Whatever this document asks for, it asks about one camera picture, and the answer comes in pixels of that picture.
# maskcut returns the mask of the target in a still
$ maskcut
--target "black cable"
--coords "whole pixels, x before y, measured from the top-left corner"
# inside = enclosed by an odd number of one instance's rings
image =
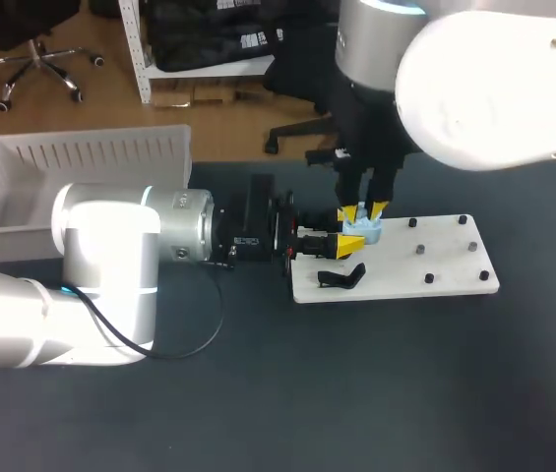
[[[150,349],[145,349],[144,347],[136,344],[131,339],[123,335],[120,331],[118,331],[118,329],[116,329],[113,326],[113,324],[111,324],[111,322],[102,314],[102,312],[94,304],[92,299],[88,295],[83,293],[78,287],[74,286],[71,283],[66,283],[66,282],[62,282],[61,287],[65,288],[66,290],[69,290],[70,292],[74,293],[77,297],[79,297],[79,300],[81,300],[90,309],[90,311],[100,320],[100,322],[103,325],[105,325],[105,327],[109,329],[109,331],[111,331],[111,333],[114,336],[120,339],[122,343],[128,348],[150,359],[157,359],[160,361],[180,361],[182,359],[187,359],[189,357],[192,357],[195,354],[199,354],[204,349],[206,349],[216,339],[216,337],[220,333],[220,329],[223,326],[225,320],[225,311],[224,311],[224,304],[223,304],[222,289],[220,288],[220,284],[218,283],[216,278],[213,277],[211,274],[210,274],[210,280],[215,284],[216,291],[218,292],[218,304],[220,310],[220,320],[218,321],[218,326],[216,327],[214,334],[210,336],[210,338],[206,342],[204,342],[201,346],[197,347],[196,349],[193,349],[192,351],[186,352],[184,354],[163,354]]]

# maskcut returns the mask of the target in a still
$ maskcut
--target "white plate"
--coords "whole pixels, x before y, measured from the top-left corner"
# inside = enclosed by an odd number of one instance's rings
[[[498,292],[500,283],[474,218],[468,215],[467,223],[459,224],[459,217],[419,217],[414,228],[409,227],[409,218],[385,219],[379,243],[365,247],[346,261],[298,256],[291,267],[295,302],[354,302]],[[299,234],[324,233],[300,228]],[[472,242],[478,246],[475,252],[468,249]],[[423,255],[416,254],[420,244],[425,247]],[[360,263],[365,263],[367,273],[353,289],[320,288],[318,271],[349,275]],[[479,278],[484,270],[489,272],[485,281]],[[427,273],[435,276],[433,283],[426,283]]]

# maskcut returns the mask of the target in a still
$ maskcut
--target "black tabletop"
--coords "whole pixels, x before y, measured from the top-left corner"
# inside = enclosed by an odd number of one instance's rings
[[[254,172],[302,207],[334,203],[332,172],[299,163],[196,164],[191,184],[226,199]],[[555,471],[556,162],[466,173],[411,156],[388,216],[462,212],[497,295],[298,306],[279,270],[240,266],[194,358],[0,370],[0,470]],[[159,287],[159,350],[209,334],[200,269],[165,266]]]

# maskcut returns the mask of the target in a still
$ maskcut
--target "office chair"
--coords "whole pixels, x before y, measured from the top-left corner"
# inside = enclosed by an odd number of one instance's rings
[[[38,39],[42,34],[51,34],[51,29],[75,16],[81,0],[0,0],[0,50],[9,50],[27,42],[29,55],[0,58],[0,67],[20,65],[20,69],[2,87],[0,111],[9,111],[13,103],[11,95],[17,82],[29,71],[40,69],[60,81],[70,93],[72,100],[83,101],[83,94],[68,73],[53,64],[57,58],[75,54],[85,55],[96,67],[104,65],[104,58],[83,47],[47,51]]]
[[[315,112],[326,115],[337,73],[336,42],[337,27],[332,24],[286,30],[283,43],[274,50],[276,60],[265,74],[265,88],[277,94],[311,101]],[[272,128],[265,142],[265,153],[279,153],[278,138],[334,135],[338,131],[332,115]]]

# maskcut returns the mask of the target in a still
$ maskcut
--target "white plastic bin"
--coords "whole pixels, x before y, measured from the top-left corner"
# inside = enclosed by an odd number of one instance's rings
[[[0,262],[60,258],[50,216],[66,184],[190,180],[190,127],[0,136]]]

